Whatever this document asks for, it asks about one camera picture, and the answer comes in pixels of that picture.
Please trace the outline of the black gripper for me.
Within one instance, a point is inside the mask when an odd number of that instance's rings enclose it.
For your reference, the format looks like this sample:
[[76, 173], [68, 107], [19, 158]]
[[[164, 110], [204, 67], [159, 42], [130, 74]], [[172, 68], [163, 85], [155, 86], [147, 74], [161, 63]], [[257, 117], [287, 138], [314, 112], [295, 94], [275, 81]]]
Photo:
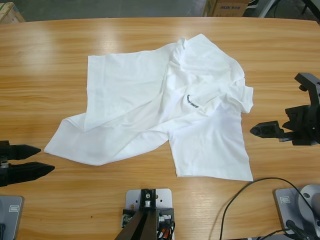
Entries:
[[[312, 146], [320, 143], [320, 105], [302, 105], [285, 109], [289, 121], [282, 127], [284, 132], [279, 142], [291, 141], [294, 146]], [[250, 133], [260, 138], [277, 138], [278, 121], [261, 122], [250, 129]]]
[[23, 164], [9, 164], [9, 160], [25, 160], [41, 152], [40, 148], [17, 144], [11, 145], [9, 150], [9, 141], [0, 142], [0, 186], [24, 183], [37, 180], [49, 174], [55, 169], [55, 166], [41, 163], [28, 162]]

